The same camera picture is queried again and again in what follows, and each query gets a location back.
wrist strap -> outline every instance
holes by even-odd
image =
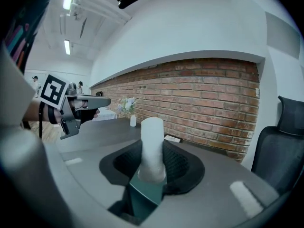
[[[40,102],[39,105],[39,137],[42,138],[42,120],[43,120],[43,108],[45,106],[44,102]]]
[[[48,114],[49,122],[52,123],[52,124],[57,124],[55,114],[54,114],[54,107],[48,105],[47,106],[47,114]]]

white cylinder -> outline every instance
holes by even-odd
[[[162,182],[166,169],[162,162],[163,120],[150,117],[142,121],[142,162],[138,178],[147,182]]]

small white bottle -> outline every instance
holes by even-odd
[[[136,116],[132,115],[130,119],[130,126],[135,127],[136,126]]]

black mesh chair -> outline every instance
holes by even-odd
[[[304,102],[278,98],[281,118],[277,127],[262,130],[251,171],[282,195],[294,186],[304,165]]]

gray table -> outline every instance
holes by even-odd
[[[112,185],[100,173],[100,160],[140,138],[140,127],[132,128],[127,119],[89,122],[82,125],[77,136],[59,140],[57,148],[46,145],[49,165],[58,189],[75,215],[76,227],[135,227],[116,218],[106,209],[120,200],[124,191]],[[165,196],[160,206],[141,227],[233,227],[248,220],[229,187],[243,181],[268,207],[277,192],[255,174],[234,160],[194,146],[175,143],[197,155],[205,166],[203,180],[183,195]],[[81,162],[66,165],[75,158]]]

